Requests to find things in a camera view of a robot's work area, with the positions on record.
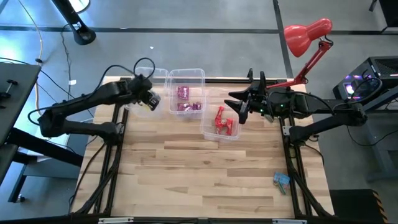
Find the lamp arm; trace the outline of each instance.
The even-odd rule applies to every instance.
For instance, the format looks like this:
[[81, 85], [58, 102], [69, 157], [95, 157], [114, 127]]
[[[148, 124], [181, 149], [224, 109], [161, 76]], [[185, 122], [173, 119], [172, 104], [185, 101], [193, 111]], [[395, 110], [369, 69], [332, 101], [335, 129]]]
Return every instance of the lamp arm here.
[[314, 65], [322, 58], [322, 56], [333, 46], [331, 42], [327, 42], [324, 40], [319, 41], [319, 48], [315, 52], [315, 54], [311, 57], [311, 59], [305, 64], [303, 69], [301, 69], [300, 73], [289, 82], [277, 83], [274, 85], [269, 85], [267, 88], [275, 88], [275, 87], [288, 87], [292, 85], [298, 84], [306, 84], [307, 79], [305, 78], [306, 74], [314, 67]]

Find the small blue object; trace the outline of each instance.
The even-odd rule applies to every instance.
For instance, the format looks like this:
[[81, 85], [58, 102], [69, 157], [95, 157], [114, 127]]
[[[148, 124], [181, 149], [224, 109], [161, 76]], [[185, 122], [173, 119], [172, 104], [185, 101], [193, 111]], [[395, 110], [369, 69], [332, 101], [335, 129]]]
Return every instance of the small blue object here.
[[286, 194], [286, 189], [289, 186], [290, 177], [283, 173], [275, 172], [274, 174], [274, 185], [278, 186], [282, 194]]

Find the yellow and black warning tape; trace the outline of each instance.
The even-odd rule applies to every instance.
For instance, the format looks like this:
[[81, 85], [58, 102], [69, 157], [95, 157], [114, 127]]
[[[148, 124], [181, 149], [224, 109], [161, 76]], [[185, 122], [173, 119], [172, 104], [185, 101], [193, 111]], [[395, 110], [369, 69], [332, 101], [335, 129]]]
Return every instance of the yellow and black warning tape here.
[[379, 206], [381, 217], [383, 218], [384, 223], [388, 223], [387, 214], [384, 211], [383, 204], [381, 203], [380, 196], [379, 196], [379, 194], [376, 191], [374, 191], [374, 190], [372, 190], [372, 191], [373, 191], [374, 197], [376, 198], [377, 205]]

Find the red desk lamp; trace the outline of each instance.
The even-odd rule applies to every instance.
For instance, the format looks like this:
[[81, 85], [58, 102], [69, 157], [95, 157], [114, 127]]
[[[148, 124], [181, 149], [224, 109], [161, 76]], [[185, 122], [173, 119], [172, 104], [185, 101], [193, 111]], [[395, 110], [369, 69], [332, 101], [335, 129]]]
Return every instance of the red desk lamp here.
[[333, 41], [326, 37], [326, 35], [330, 33], [331, 28], [331, 20], [327, 18], [322, 18], [309, 26], [292, 25], [286, 27], [284, 29], [286, 44], [294, 56], [300, 57], [303, 55], [309, 48], [311, 42], [318, 38], [320, 38], [318, 45], [319, 48], [293, 81], [269, 85], [267, 88], [306, 84], [308, 80], [305, 78], [305, 75], [331, 48], [331, 46], [333, 46]]

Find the lamp shade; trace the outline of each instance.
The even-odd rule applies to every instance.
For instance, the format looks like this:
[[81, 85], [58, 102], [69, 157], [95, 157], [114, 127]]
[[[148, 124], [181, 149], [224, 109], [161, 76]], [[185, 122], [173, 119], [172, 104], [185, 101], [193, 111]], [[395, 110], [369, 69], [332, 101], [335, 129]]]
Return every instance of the lamp shade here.
[[294, 56], [300, 57], [307, 51], [313, 40], [329, 34], [331, 28], [331, 20], [327, 18], [319, 19], [309, 26], [288, 26], [284, 29], [286, 44]]

